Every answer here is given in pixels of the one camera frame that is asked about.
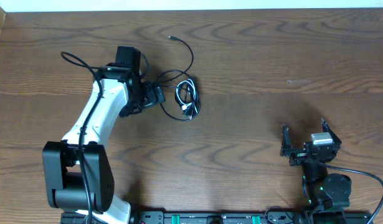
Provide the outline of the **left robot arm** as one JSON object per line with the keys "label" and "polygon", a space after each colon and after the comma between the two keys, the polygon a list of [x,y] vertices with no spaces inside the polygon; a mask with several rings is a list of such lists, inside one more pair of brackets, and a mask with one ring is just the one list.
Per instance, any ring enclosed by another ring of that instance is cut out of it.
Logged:
{"label": "left robot arm", "polygon": [[129,223],[131,205],[115,195],[105,147],[118,117],[164,102],[163,91],[158,83],[142,81],[144,55],[134,47],[119,46],[115,61],[101,67],[69,52],[60,55],[91,72],[93,90],[71,130],[43,148],[48,204],[82,214],[83,223]]}

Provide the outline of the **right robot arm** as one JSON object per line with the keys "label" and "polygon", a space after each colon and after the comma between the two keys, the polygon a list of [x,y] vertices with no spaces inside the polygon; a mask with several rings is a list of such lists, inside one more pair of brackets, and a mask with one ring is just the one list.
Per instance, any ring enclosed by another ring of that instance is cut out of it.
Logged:
{"label": "right robot arm", "polygon": [[289,158],[291,166],[301,166],[302,189],[310,206],[295,215],[295,223],[346,223],[343,208],[350,206],[351,179],[342,174],[329,174],[326,164],[332,161],[342,141],[325,120],[323,131],[311,135],[311,140],[302,148],[294,148],[290,141],[289,128],[282,125],[280,155]]}

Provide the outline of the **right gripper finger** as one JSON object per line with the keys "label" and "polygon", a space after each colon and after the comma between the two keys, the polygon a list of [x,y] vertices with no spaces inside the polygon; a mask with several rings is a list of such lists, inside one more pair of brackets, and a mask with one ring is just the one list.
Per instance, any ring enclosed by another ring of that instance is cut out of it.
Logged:
{"label": "right gripper finger", "polygon": [[281,132],[282,141],[281,141],[280,155],[289,156],[293,150],[293,147],[290,141],[289,127],[286,124],[282,124],[281,128],[282,128],[282,132]]}
{"label": "right gripper finger", "polygon": [[321,119],[321,125],[324,133],[329,133],[331,136],[333,142],[337,145],[341,145],[342,141],[338,138],[338,136],[331,130],[329,127],[329,124],[322,118]]}

